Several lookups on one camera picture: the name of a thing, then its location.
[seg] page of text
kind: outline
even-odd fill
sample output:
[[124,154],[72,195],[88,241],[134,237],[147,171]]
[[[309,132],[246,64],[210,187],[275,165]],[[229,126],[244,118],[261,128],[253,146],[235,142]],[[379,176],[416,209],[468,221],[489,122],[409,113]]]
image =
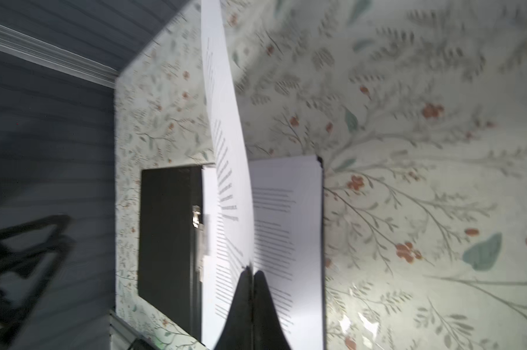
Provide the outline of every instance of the page of text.
[[201,46],[207,112],[217,163],[219,205],[233,285],[252,263],[253,208],[244,137],[226,53],[219,0],[201,1]]
[[208,246],[203,262],[201,341],[208,349],[213,349],[225,326],[236,289],[231,282],[214,167],[203,169],[203,212]]
[[322,168],[316,157],[250,162],[254,271],[291,349],[323,348]]

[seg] gray ceiling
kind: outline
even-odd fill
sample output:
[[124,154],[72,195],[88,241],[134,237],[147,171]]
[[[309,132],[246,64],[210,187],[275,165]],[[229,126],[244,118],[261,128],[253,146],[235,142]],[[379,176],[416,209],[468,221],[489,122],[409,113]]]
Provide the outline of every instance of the gray ceiling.
[[124,68],[187,0],[0,0],[0,24]]

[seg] leaf pattern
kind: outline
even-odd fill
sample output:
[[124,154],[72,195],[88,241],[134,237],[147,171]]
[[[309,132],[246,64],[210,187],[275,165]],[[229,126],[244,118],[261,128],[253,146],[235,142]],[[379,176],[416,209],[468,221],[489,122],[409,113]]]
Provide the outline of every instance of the leaf pattern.
[[[328,349],[527,349],[527,0],[386,4],[226,2],[247,155],[323,159]],[[116,312],[168,350],[204,347],[137,295],[140,172],[214,161],[200,10],[115,89]]]
[[349,109],[345,107],[345,124],[350,133],[355,133],[359,129],[359,122],[357,117],[351,113]]
[[503,235],[500,232],[493,234],[484,242],[477,243],[464,252],[462,260],[476,271],[488,271],[497,261],[501,251]]
[[331,52],[326,48],[320,48],[312,55],[312,63],[317,71],[322,69],[324,65],[333,66],[334,62]]
[[351,11],[349,12],[349,19],[347,24],[353,24],[372,4],[372,0],[355,0]]
[[369,38],[359,40],[355,44],[353,44],[353,52],[357,53],[366,48],[367,46],[371,46],[372,44],[374,44],[374,40]]

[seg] white molding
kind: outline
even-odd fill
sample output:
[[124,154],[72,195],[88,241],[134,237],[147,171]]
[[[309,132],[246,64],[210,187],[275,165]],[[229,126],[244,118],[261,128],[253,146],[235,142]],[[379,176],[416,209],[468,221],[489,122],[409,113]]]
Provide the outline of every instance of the white molding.
[[93,83],[115,87],[118,72],[0,24],[0,51]]

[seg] metal clip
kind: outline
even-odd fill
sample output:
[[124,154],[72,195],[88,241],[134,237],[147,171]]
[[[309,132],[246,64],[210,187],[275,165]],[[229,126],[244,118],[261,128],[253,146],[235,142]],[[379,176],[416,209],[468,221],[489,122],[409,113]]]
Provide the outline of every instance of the metal clip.
[[199,210],[199,206],[192,206],[192,223],[195,228],[199,227],[199,215],[201,214]]
[[201,208],[199,206],[192,206],[192,223],[196,228],[196,269],[199,272],[199,280],[203,283],[203,256],[205,255],[205,227],[199,222],[199,215],[201,215]]

